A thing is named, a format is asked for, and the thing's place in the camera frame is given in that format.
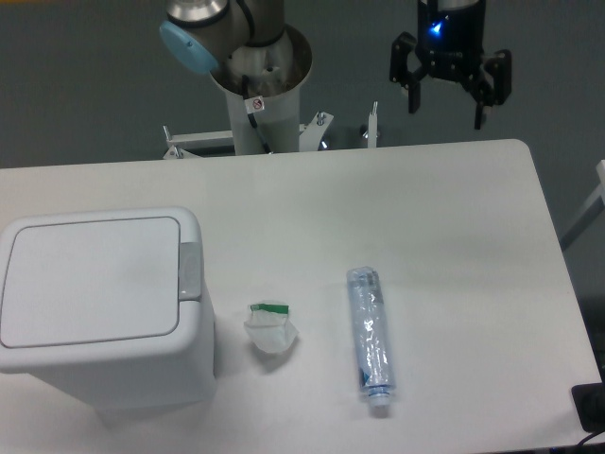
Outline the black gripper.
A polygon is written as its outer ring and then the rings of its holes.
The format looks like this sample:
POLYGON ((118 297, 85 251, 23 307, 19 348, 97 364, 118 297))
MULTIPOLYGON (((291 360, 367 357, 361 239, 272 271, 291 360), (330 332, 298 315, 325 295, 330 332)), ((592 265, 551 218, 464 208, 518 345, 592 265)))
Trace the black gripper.
POLYGON ((418 42, 402 32, 391 44, 389 80, 407 93, 407 109, 421 106, 421 80, 465 80, 475 100, 474 128, 480 130, 485 110, 506 102, 511 94, 511 51, 483 57, 485 1, 418 1, 418 42), (422 67, 411 71, 415 50, 422 67))

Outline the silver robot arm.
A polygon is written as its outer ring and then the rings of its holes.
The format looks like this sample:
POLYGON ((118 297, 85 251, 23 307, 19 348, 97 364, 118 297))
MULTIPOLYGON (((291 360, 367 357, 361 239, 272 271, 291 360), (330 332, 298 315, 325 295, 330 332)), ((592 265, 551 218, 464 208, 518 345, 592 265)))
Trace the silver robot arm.
MULTIPOLYGON (((485 109, 511 93, 508 49, 483 49, 484 1, 420 1, 417 34, 401 33, 391 45, 389 80, 408 96, 408 110, 421 105, 425 77, 454 82, 475 100, 475 129, 485 109)), ((292 31, 281 1, 169 1, 160 36, 172 55, 197 74, 219 74, 241 48, 268 48, 292 31)))

